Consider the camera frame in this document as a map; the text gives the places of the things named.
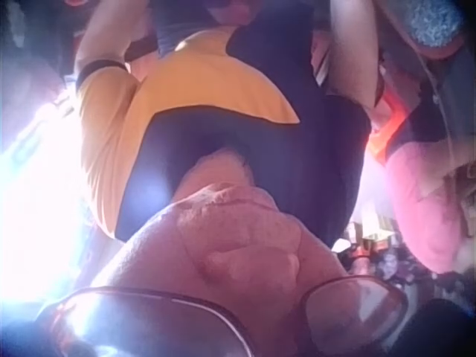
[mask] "eyeglass frame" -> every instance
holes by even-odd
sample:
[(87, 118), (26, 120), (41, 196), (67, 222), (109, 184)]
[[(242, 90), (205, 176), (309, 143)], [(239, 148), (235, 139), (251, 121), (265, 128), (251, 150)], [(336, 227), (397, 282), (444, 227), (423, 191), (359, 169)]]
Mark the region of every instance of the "eyeglass frame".
[[(390, 295), (395, 296), (399, 295), (402, 308), (405, 313), (400, 314), (399, 318), (395, 321), (393, 329), (389, 329), (386, 333), (382, 334), (379, 338), (373, 341), (371, 344), (365, 345), (360, 347), (356, 351), (353, 351), (352, 354), (360, 354), (365, 350), (377, 348), (381, 343), (388, 338), (403, 322), (405, 319), (406, 312), (408, 311), (409, 302), (406, 294), (392, 286), (390, 284), (385, 283), (384, 281), (373, 277), (373, 276), (364, 276), (364, 275), (353, 275), (347, 277), (338, 277), (336, 279), (328, 280), (325, 283), (322, 283), (318, 286), (311, 288), (300, 300), (300, 304), (298, 305), (300, 316), (302, 317), (302, 321), (305, 321), (304, 325), (304, 336), (302, 336), (303, 347), (305, 348), (305, 352), (301, 352), (298, 356), (325, 356), (325, 353), (319, 351), (318, 346), (315, 345), (315, 342), (312, 340), (312, 330), (309, 324), (309, 319), (306, 313), (306, 306), (309, 302), (311, 296), (317, 292), (317, 290), (322, 289), (325, 286), (328, 286), (333, 283), (337, 283), (340, 281), (351, 281), (351, 280), (366, 280), (372, 283), (376, 283), (378, 286), (383, 287), (386, 289)], [(172, 293), (172, 292), (162, 292), (152, 289), (135, 289), (135, 288), (125, 288), (125, 287), (117, 287), (117, 286), (101, 286), (101, 287), (90, 287), (80, 289), (72, 294), (64, 297), (63, 299), (57, 301), (56, 303), (52, 303), (46, 306), (39, 314), (35, 320), (35, 324), (40, 325), (42, 328), (46, 329), (48, 334), (54, 335), (54, 327), (57, 321), (63, 317), (65, 313), (61, 312), (60, 307), (67, 304), (67, 302), (75, 299), (81, 295), (88, 295), (88, 294), (99, 294), (99, 295), (134, 295), (143, 298), (160, 298), (160, 299), (167, 299), (171, 302), (178, 302), (183, 303), (188, 306), (193, 306), (196, 308), (204, 309), (209, 313), (218, 317), (222, 322), (224, 322), (227, 327), (235, 334), (235, 336), (240, 340), (243, 345), (243, 348), (248, 354), (248, 357), (258, 357), (256, 344), (253, 342), (253, 339), (248, 333), (248, 330), (242, 324), (242, 322), (229, 310), (225, 307), (220, 306), (217, 303), (212, 303), (208, 300), (200, 299), (197, 297), (191, 297), (187, 295)], [(57, 346), (52, 346), (55, 351), (59, 352)], [(332, 355), (332, 357), (347, 357), (349, 353), (345, 353), (343, 355)]]

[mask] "nose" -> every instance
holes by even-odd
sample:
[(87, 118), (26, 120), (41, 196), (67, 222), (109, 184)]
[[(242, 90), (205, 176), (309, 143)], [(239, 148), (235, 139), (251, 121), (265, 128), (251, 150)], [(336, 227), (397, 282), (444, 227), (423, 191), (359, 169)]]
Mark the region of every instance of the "nose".
[(205, 260), (205, 274), (212, 281), (235, 295), (261, 302), (294, 293), (299, 268), (295, 254), (255, 245), (213, 252)]

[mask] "pink clothing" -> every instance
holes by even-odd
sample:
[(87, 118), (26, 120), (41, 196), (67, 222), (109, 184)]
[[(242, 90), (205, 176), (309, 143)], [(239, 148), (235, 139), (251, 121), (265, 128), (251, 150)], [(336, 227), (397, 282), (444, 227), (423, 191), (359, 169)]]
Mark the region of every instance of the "pink clothing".
[(423, 196), (425, 160), (432, 143), (408, 143), (388, 159), (387, 179), (396, 219), (403, 240), (412, 254), (430, 270), (442, 274), (453, 270), (463, 239), (462, 215), (452, 180)]

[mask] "bright light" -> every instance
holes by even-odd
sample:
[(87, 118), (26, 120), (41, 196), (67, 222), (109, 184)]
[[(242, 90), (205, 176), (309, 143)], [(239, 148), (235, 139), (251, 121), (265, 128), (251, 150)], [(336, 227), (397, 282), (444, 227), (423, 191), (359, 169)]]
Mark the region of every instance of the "bright light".
[(350, 242), (347, 239), (337, 239), (337, 242), (335, 242), (334, 246), (332, 247), (332, 251), (334, 253), (340, 254), (347, 249), (349, 249), (352, 246)]
[(80, 125), (71, 116), (56, 118), (55, 110), (48, 104), (38, 111), (35, 122), (48, 121), (39, 148), (18, 175), (1, 169), (2, 176), (13, 177), (0, 187), (2, 300), (51, 298), (77, 274), (71, 261), (80, 248), (83, 223)]

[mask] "eyeglasses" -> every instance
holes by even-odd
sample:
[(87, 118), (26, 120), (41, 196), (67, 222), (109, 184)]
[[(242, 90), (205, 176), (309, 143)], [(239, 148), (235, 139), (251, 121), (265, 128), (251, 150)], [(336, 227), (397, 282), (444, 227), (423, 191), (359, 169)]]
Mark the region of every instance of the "eyeglasses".
[[(309, 291), (300, 308), (309, 334), (305, 356), (353, 356), (388, 337), (408, 301), (373, 277), (345, 277)], [(84, 289), (43, 310), (36, 322), (62, 357), (259, 355), (228, 310), (168, 292)]]

